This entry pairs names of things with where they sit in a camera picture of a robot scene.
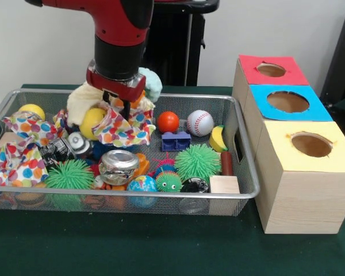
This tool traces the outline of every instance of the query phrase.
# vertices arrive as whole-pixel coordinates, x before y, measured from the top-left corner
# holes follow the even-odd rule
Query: circular hole
[[[302,132],[292,138],[297,150],[312,157],[325,157],[332,151],[331,142],[320,135]]]
[[[128,154],[121,153],[121,152],[115,153],[115,158],[121,162],[130,162],[133,160],[133,157],[131,157]]]
[[[279,78],[280,76],[284,76],[286,73],[286,70],[276,64],[272,63],[261,63],[257,66],[257,70],[265,76],[272,76],[273,78]]]
[[[309,108],[306,98],[289,91],[273,92],[267,100],[271,106],[288,113],[303,112]]]

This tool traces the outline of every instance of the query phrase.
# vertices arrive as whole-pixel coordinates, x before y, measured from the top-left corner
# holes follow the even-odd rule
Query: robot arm
[[[26,0],[33,5],[79,10],[95,23],[95,53],[87,69],[87,82],[119,97],[129,114],[145,86],[138,74],[150,27],[154,0]]]

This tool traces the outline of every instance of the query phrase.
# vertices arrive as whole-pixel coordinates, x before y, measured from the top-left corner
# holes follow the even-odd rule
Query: green spiky ball
[[[183,187],[179,175],[173,171],[161,172],[156,178],[156,185],[159,191],[168,193],[178,193]]]
[[[60,163],[48,175],[46,186],[53,189],[91,189],[94,180],[90,167],[82,159]]]
[[[48,194],[50,201],[56,210],[59,211],[81,211],[83,194]]]
[[[209,183],[209,178],[220,172],[221,161],[217,153],[206,144],[191,145],[175,158],[175,168],[183,181],[200,177]]]

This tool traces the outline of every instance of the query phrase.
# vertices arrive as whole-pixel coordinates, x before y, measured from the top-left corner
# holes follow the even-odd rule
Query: black ball
[[[181,193],[209,193],[209,185],[206,180],[192,177],[184,181]]]

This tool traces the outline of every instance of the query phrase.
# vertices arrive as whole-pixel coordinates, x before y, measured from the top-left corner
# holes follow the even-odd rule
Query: yellow ball
[[[106,111],[101,108],[91,108],[87,111],[79,130],[82,135],[90,140],[97,141],[97,137],[93,135],[92,128],[99,125],[104,119]]]
[[[19,111],[30,111],[30,112],[36,113],[38,116],[40,116],[42,120],[45,120],[45,112],[38,105],[29,103],[19,108]]]

